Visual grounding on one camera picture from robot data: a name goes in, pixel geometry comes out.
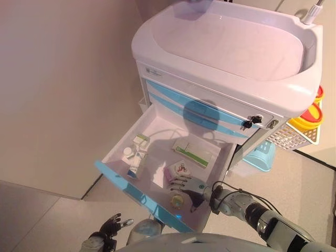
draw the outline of wall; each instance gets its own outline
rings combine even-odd
[[[304,16],[317,0],[234,0],[237,4],[269,9],[271,11]],[[321,126],[320,144],[309,145],[300,151],[308,153],[330,165],[336,166],[336,1],[326,0],[315,23],[323,25],[323,73],[321,85],[325,91],[323,100],[324,123]]]
[[[141,112],[135,1],[0,2],[0,180],[81,198]]]

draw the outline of cable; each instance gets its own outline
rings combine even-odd
[[[233,194],[233,193],[246,193],[246,194],[249,194],[251,195],[252,197],[255,197],[256,199],[258,199],[259,201],[263,202],[270,210],[272,211],[276,211],[279,215],[282,216],[281,212],[267,199],[265,199],[264,197],[261,197],[259,195],[256,195],[256,194],[253,194],[253,193],[250,193],[248,191],[244,191],[243,189],[240,189],[240,188],[235,188],[234,186],[231,186],[230,184],[224,182],[224,181],[216,181],[215,183],[213,183],[212,185],[212,192],[214,191],[214,188],[215,188],[215,185],[218,184],[218,183],[221,183],[221,184],[225,184],[226,186],[230,187],[231,189],[235,190],[234,192],[231,192],[227,195],[224,196],[224,198],[221,199],[221,201],[219,202],[218,206],[217,206],[217,209],[219,209],[221,203],[224,201],[225,198],[227,198],[229,195]]]
[[[229,185],[228,183],[225,183],[224,181],[220,181],[220,180],[218,180],[218,181],[216,181],[215,183],[213,183],[213,185],[212,185],[212,192],[213,192],[213,191],[214,191],[214,189],[215,189],[215,184],[218,184],[218,183],[221,183],[221,184],[227,185],[227,186],[228,186],[228,187],[230,187],[231,189],[233,189],[233,190],[236,190],[236,191],[239,191],[239,189],[238,189],[238,188],[235,188],[235,187],[233,187],[233,186]]]

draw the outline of wire basket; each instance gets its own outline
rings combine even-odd
[[[322,102],[319,102],[319,107],[322,109]],[[269,136],[267,140],[285,150],[296,150],[309,144],[319,144],[320,128],[321,126],[318,126],[315,129],[301,132],[286,122],[278,131]]]

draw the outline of tiled floor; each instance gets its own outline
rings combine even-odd
[[[330,243],[331,240],[333,220],[331,210],[336,190],[334,181],[332,170],[297,153],[281,149],[277,149],[276,159],[269,173],[260,172],[240,163],[227,177],[228,183],[272,201],[285,217],[301,225],[317,241],[324,243]],[[6,206],[13,206],[17,202],[17,199],[13,199],[17,197],[17,192],[16,195],[11,194],[4,188],[0,187],[1,200],[6,202],[0,209],[2,217],[0,225],[2,227],[5,225],[7,229],[6,233],[0,233],[0,251],[3,252],[75,252],[79,250],[82,241],[98,230],[100,225],[114,213],[121,212],[123,219],[134,218],[135,222],[149,216],[144,208],[118,191],[104,177],[84,201],[58,199],[40,193],[38,196],[22,194],[22,199],[19,200],[21,204],[16,205],[15,213],[6,210]],[[16,239],[8,239],[20,229],[21,233]],[[126,244],[129,230],[124,228],[119,231],[117,236],[119,248]],[[223,214],[218,216],[212,214],[204,232],[265,244],[247,224]]]

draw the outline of robotic hand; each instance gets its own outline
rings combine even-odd
[[[111,252],[116,250],[117,241],[112,239],[123,227],[133,224],[133,219],[120,222],[121,214],[115,214],[109,218],[98,232],[90,235],[89,239],[82,243],[80,252]]]
[[[335,248],[314,241],[303,228],[264,207],[242,189],[231,191],[220,185],[212,188],[195,177],[180,176],[171,183],[171,190],[190,197],[192,212],[207,201],[214,213],[233,215],[247,222],[269,247],[277,251],[336,252]]]
[[[195,211],[204,202],[204,189],[207,185],[195,177],[180,176],[171,183],[170,190],[181,191],[188,194],[193,205],[191,212]]]

